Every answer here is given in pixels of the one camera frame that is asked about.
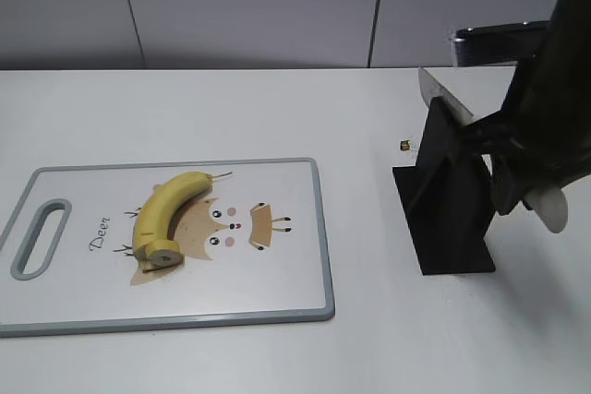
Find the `black stand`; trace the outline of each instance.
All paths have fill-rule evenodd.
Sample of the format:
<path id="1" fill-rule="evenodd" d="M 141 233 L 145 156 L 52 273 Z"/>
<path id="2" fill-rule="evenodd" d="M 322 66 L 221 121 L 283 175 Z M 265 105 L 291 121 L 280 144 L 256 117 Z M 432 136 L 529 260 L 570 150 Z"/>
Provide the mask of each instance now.
<path id="1" fill-rule="evenodd" d="M 392 168 L 424 275 L 492 272 L 484 243 L 494 208 L 490 174 L 463 152 L 458 125 L 434 98 L 414 167 Z"/>

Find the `white cutting board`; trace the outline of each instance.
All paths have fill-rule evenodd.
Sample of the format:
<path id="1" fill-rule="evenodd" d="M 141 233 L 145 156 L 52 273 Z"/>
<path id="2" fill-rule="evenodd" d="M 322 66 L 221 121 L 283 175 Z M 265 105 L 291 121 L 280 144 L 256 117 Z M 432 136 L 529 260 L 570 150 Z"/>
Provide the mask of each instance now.
<path id="1" fill-rule="evenodd" d="M 145 279 L 136 259 L 117 250 L 132 245 L 133 213 L 154 186 L 187 171 L 233 172 L 203 198 L 217 198 L 209 214 L 235 228 L 212 233 L 203 258 L 186 257 L 181 267 Z M 11 266 L 35 212 L 57 198 L 70 202 L 71 212 L 50 265 L 33 279 L 15 279 Z M 273 218 L 291 219 L 276 223 L 291 231 L 273 231 L 262 251 L 248 242 L 250 210 L 260 203 Z M 311 159 L 41 169 L 0 248 L 3 336 L 322 320 L 334 311 Z"/>

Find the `banana stem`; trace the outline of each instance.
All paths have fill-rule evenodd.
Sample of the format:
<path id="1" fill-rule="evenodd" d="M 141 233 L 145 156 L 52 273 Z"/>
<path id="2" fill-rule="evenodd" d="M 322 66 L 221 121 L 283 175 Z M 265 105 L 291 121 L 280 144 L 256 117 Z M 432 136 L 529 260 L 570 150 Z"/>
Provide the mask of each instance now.
<path id="1" fill-rule="evenodd" d="M 220 177 L 225 177 L 226 175 L 231 175 L 232 172 L 230 173 L 224 173 L 224 174 L 219 174 L 219 175 L 213 175 L 211 178 L 212 179 L 219 179 Z"/>

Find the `cut banana end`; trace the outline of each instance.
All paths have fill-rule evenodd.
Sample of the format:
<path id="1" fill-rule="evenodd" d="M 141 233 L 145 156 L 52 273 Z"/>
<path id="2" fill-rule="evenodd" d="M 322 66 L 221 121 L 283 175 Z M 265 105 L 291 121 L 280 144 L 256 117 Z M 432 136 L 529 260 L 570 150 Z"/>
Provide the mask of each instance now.
<path id="1" fill-rule="evenodd" d="M 145 251 L 146 259 L 139 262 L 142 271 L 173 267 L 183 261 L 181 248 L 173 240 L 154 240 L 146 245 Z"/>

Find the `cutting board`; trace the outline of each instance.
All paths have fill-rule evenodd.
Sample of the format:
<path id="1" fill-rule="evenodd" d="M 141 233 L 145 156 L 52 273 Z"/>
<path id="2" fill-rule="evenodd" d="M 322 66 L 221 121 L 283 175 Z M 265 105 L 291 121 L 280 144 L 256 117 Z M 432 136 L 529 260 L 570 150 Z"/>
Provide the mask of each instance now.
<path id="1" fill-rule="evenodd" d="M 188 171 L 232 174 L 189 202 L 171 228 L 181 252 L 191 244 L 184 263 L 142 273 L 130 250 L 139 208 L 155 186 Z M 259 226 L 256 208 L 274 221 Z M 50 221 L 51 229 L 43 226 Z M 250 242 L 255 228 L 271 231 L 268 245 Z M 0 236 L 0 305 L 3 337 L 331 318 L 317 165 L 298 158 L 42 168 Z"/>

